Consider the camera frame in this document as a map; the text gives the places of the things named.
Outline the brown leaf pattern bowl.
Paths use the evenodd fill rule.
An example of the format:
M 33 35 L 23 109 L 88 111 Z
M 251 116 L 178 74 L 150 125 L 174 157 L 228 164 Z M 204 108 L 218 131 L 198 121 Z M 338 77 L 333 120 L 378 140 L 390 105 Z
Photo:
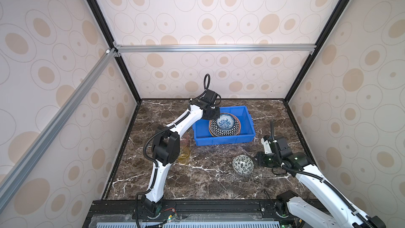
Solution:
M 254 170 L 253 160 L 247 155 L 238 155 L 232 161 L 234 171 L 239 175 L 250 175 Z

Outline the pink transparent cup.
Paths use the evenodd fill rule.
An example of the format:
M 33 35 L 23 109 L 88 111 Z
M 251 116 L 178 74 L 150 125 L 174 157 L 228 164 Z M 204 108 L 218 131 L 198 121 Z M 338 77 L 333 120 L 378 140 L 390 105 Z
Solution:
M 180 139 L 180 148 L 185 148 L 190 146 L 190 135 L 189 133 L 184 133 Z

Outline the yellow transparent cup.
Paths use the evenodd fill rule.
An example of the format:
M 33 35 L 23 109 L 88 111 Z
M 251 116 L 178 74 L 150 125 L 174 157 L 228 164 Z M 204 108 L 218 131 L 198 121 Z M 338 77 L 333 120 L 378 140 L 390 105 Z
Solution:
M 183 147 L 180 150 L 179 157 L 177 158 L 177 162 L 180 164 L 188 164 L 190 159 L 190 148 Z

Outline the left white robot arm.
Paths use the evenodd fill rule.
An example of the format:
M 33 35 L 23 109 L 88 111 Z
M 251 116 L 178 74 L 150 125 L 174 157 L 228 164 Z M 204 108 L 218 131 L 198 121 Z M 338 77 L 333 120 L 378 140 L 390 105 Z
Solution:
M 215 120 L 220 116 L 216 104 L 219 95 L 209 89 L 211 76 L 204 76 L 204 91 L 187 103 L 187 109 L 176 120 L 166 126 L 159 126 L 154 135 L 145 143 L 142 153 L 144 158 L 153 163 L 153 171 L 146 191 L 136 194 L 141 199 L 141 206 L 149 217 L 157 217 L 162 207 L 166 178 L 170 167 L 180 155 L 180 139 L 197 121 Z

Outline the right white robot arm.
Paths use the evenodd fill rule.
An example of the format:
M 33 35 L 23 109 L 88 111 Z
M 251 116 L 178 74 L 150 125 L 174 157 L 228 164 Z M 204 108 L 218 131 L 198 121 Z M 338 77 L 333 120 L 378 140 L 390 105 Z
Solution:
M 270 134 L 261 139 L 264 147 L 257 154 L 262 167 L 280 168 L 304 184 L 328 210 L 327 213 L 306 202 L 293 191 L 276 197 L 274 204 L 279 217 L 295 216 L 314 228 L 384 228 L 377 216 L 371 217 L 346 198 L 327 180 L 314 162 L 304 153 L 293 153 L 283 136 L 275 136 L 274 122 Z

